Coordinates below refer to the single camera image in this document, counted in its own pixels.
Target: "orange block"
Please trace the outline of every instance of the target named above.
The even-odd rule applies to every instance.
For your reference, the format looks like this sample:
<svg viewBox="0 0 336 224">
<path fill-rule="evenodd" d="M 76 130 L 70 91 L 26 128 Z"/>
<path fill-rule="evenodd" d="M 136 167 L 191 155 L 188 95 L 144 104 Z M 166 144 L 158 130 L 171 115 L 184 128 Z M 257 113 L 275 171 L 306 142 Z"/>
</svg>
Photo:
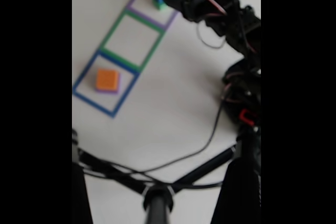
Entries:
<svg viewBox="0 0 336 224">
<path fill-rule="evenodd" d="M 96 89 L 98 91 L 117 92 L 119 89 L 120 74 L 118 71 L 98 69 Z"/>
</svg>

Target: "blue square outline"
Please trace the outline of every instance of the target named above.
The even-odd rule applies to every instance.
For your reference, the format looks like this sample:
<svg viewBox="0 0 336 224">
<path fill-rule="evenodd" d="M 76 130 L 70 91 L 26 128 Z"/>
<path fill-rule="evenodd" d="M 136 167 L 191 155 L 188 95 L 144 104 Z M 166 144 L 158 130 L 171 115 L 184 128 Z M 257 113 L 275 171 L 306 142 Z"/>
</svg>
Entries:
<svg viewBox="0 0 336 224">
<path fill-rule="evenodd" d="M 104 108 L 103 106 L 97 104 L 96 102 L 90 100 L 89 98 L 85 97 L 84 95 L 82 95 L 81 93 L 79 93 L 79 92 L 76 91 L 76 89 L 80 85 L 81 81 L 83 80 L 83 78 L 85 77 L 85 75 L 87 74 L 87 72 L 89 71 L 89 69 L 91 68 L 91 66 L 93 65 L 93 63 L 95 62 L 95 60 L 99 56 L 102 57 L 102 58 L 104 58 L 104 59 L 106 59 L 106 60 L 108 60 L 108 61 L 110 61 L 111 63 L 113 63 L 113 64 L 115 64 L 115 65 L 117 65 L 117 66 L 125 69 L 129 73 L 133 74 L 133 79 L 132 79 L 131 83 L 128 85 L 128 87 L 124 91 L 124 94 L 121 96 L 121 98 L 119 99 L 117 105 L 114 107 L 114 109 L 112 111 L 109 111 L 108 109 Z M 123 64 L 122 62 L 119 62 L 119 61 L 111 58 L 110 56 L 108 56 L 107 54 L 105 54 L 104 52 L 102 52 L 101 50 L 97 50 L 96 53 L 92 56 L 92 58 L 89 60 L 88 64 L 83 69 L 82 73 L 79 75 L 79 77 L 76 80 L 75 84 L 73 85 L 73 87 L 72 87 L 72 93 L 73 93 L 74 96 L 76 96 L 80 100 L 85 101 L 86 103 L 88 103 L 89 105 L 93 106 L 94 108 L 96 108 L 96 109 L 104 112 L 105 114 L 111 116 L 112 118 L 114 118 L 116 116 L 117 112 L 119 111 L 119 109 L 121 108 L 122 104 L 126 100 L 128 94 L 132 90 L 132 88 L 133 88 L 134 84 L 136 83 L 139 75 L 140 75 L 139 72 L 133 70 L 129 66 L 127 66 L 127 65 Z"/>
</svg>

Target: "green square outline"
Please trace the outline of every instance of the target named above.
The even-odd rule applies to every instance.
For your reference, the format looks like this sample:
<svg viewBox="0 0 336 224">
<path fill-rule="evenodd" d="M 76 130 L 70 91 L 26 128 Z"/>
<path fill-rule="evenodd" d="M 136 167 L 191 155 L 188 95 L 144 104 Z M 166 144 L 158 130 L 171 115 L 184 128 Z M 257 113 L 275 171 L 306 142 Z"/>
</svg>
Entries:
<svg viewBox="0 0 336 224">
<path fill-rule="evenodd" d="M 143 60 L 143 62 L 141 63 L 140 66 L 124 59 L 122 56 L 116 54 L 115 52 L 111 52 L 110 50 L 105 48 L 105 45 L 107 43 L 107 41 L 111 38 L 111 36 L 113 35 L 113 33 L 115 32 L 115 30 L 117 29 L 117 27 L 119 26 L 120 22 L 122 21 L 122 19 L 124 18 L 125 15 L 128 15 L 129 17 L 135 19 L 136 21 L 139 21 L 140 23 L 143 23 L 144 25 L 152 28 L 153 30 L 157 31 L 159 33 L 158 38 L 156 39 L 156 41 L 154 42 L 153 46 L 151 47 L 150 51 L 148 52 L 147 56 L 145 57 L 145 59 Z M 103 42 L 101 43 L 101 46 L 99 47 L 99 50 L 104 52 L 106 55 L 108 55 L 109 57 L 129 66 L 130 68 L 134 69 L 137 72 L 142 72 L 142 70 L 146 67 L 147 63 L 149 62 L 149 60 L 151 59 L 152 55 L 154 54 L 157 46 L 159 45 L 159 43 L 161 42 L 163 36 L 165 34 L 165 31 L 160 28 L 157 27 L 156 25 L 152 24 L 151 22 L 139 17 L 138 15 L 136 15 L 135 13 L 124 9 L 124 11 L 119 15 L 117 21 L 115 21 L 115 23 L 113 24 L 112 28 L 110 29 L 110 31 L 108 32 L 108 34 L 106 35 L 105 39 L 103 40 Z"/>
</svg>

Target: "purple square outline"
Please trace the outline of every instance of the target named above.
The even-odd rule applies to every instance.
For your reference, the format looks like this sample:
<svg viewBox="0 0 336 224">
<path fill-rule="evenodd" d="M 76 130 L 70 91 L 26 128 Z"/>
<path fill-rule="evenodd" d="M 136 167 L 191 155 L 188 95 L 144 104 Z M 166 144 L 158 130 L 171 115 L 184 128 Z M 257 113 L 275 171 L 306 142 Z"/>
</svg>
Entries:
<svg viewBox="0 0 336 224">
<path fill-rule="evenodd" d="M 148 20 L 149 22 L 151 22 L 152 24 L 154 24 L 154 25 L 160 27 L 160 28 L 163 29 L 164 31 L 166 31 L 166 30 L 170 27 L 170 25 L 171 25 L 171 23 L 173 22 L 174 18 L 175 18 L 176 15 L 178 14 L 178 11 L 174 11 L 173 14 L 172 14 L 172 16 L 169 18 L 168 22 L 167 22 L 166 24 L 162 24 L 162 23 L 160 23 L 160 22 L 157 22 L 155 19 L 150 18 L 150 17 L 148 17 L 147 15 L 145 15 L 145 14 L 139 12 L 138 10 L 134 9 L 134 8 L 132 7 L 132 4 L 134 3 L 134 1 L 135 1 L 135 0 L 130 0 L 129 3 L 127 4 L 127 6 L 126 6 L 126 9 L 128 9 L 128 10 L 130 10 L 131 12 L 137 14 L 139 17 L 142 17 L 142 18 L 145 19 L 145 20 Z"/>
</svg>

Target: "small green cube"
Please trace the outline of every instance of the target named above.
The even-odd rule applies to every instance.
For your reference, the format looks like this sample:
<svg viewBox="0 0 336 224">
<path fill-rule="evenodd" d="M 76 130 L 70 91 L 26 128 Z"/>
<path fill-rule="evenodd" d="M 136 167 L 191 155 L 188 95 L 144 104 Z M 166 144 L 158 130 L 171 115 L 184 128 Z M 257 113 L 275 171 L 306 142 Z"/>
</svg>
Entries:
<svg viewBox="0 0 336 224">
<path fill-rule="evenodd" d="M 153 5 L 158 9 L 162 10 L 164 9 L 167 5 L 165 3 L 159 4 L 157 1 L 153 0 Z"/>
</svg>

